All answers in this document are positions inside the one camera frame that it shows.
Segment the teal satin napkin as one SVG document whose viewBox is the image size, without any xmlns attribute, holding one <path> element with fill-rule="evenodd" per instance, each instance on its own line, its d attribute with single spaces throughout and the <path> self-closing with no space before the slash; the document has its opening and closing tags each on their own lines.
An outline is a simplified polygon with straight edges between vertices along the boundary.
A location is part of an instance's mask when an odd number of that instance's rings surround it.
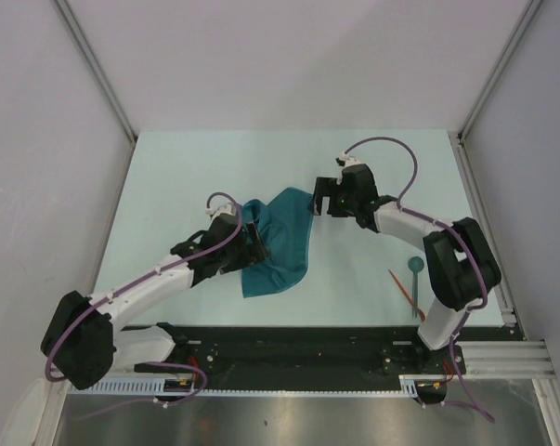
<svg viewBox="0 0 560 446">
<path fill-rule="evenodd" d="M 255 224 L 268 258 L 244 269 L 241 290 L 245 298 L 282 293 L 304 279 L 312 217 L 312 195 L 289 187 L 269 203 L 252 199 L 242 206 L 243 221 Z"/>
</svg>

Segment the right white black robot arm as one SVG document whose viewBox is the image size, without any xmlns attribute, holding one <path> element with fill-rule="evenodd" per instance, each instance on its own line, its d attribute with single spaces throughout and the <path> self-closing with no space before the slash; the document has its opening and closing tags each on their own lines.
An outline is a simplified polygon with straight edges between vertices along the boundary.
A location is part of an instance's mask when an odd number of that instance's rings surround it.
<svg viewBox="0 0 560 446">
<path fill-rule="evenodd" d="M 412 365 L 432 373 L 445 358 L 443 347 L 459 335 L 469 315 L 488 305 L 501 282 L 501 270 L 479 223 L 465 217 L 448 221 L 405 206 L 399 197 L 381 195 L 366 164 L 345 165 L 339 177 L 317 177 L 309 211 L 353 217 L 364 230 L 395 237 L 424 253 L 435 300 L 421 322 L 422 342 L 410 350 Z"/>
</svg>

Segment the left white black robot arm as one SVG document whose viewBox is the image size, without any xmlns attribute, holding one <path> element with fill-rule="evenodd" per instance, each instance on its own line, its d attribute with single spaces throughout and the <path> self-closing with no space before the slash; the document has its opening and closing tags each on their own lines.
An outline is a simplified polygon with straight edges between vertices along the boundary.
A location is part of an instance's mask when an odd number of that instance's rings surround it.
<svg viewBox="0 0 560 446">
<path fill-rule="evenodd" d="M 107 292 L 63 296 L 46 329 L 40 349 L 45 377 L 87 389 L 112 371 L 156 362 L 181 369 L 187 348 L 160 324 L 128 330 L 127 324 L 165 299 L 217 275 L 246 269 L 269 258 L 254 223 L 221 213 L 210 227 L 175 245 L 142 276 Z"/>
</svg>

